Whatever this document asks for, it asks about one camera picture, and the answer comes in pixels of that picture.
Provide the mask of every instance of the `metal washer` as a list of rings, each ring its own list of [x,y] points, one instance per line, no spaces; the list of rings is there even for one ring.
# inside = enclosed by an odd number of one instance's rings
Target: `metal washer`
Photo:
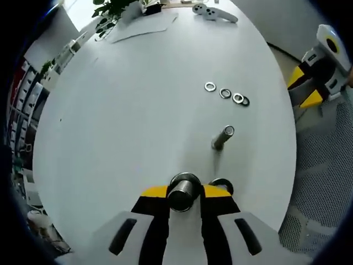
[[[244,102],[244,96],[240,93],[235,93],[233,95],[232,99],[237,104],[242,104]]]
[[[246,96],[244,96],[244,101],[243,101],[242,105],[244,107],[247,107],[248,105],[250,105],[250,100]]]
[[[207,82],[205,84],[205,90],[208,92],[213,92],[216,90],[216,85],[213,82]]]
[[[220,96],[221,96],[221,98],[227,99],[227,98],[230,98],[232,96],[232,92],[229,89],[221,88]]]

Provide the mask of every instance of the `game controller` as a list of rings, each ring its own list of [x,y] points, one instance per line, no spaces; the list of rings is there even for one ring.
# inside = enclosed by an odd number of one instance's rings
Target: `game controller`
[[[208,7],[205,4],[196,4],[192,7],[195,14],[202,15],[206,20],[216,20],[217,18],[226,19],[232,23],[236,23],[238,18],[235,15],[229,14],[223,10],[214,7]]]

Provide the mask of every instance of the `white table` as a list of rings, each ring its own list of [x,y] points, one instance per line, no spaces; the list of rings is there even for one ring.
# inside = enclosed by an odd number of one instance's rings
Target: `white table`
[[[216,6],[238,24],[166,9],[179,13],[167,31],[115,44],[92,38],[60,76],[39,121],[33,169],[43,206],[74,250],[179,172],[229,179],[241,210],[280,228],[296,166],[286,85],[249,19],[230,1]],[[208,81],[216,92],[204,90]],[[222,99],[222,87],[250,106]],[[236,132],[218,157],[211,139],[227,124]]]

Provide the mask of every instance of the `mesh floor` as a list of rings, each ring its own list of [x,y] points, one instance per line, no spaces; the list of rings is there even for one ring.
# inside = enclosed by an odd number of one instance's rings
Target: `mesh floor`
[[[352,195],[353,112],[344,98],[324,103],[331,114],[297,133],[295,182],[279,235],[284,247],[311,257],[331,238]]]

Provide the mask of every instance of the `metal rod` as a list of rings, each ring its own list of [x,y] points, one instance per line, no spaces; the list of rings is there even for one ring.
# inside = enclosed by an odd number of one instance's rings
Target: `metal rod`
[[[223,145],[226,141],[229,140],[230,137],[234,134],[234,127],[231,125],[227,125],[211,142],[211,146],[213,149],[220,151],[223,149]]]

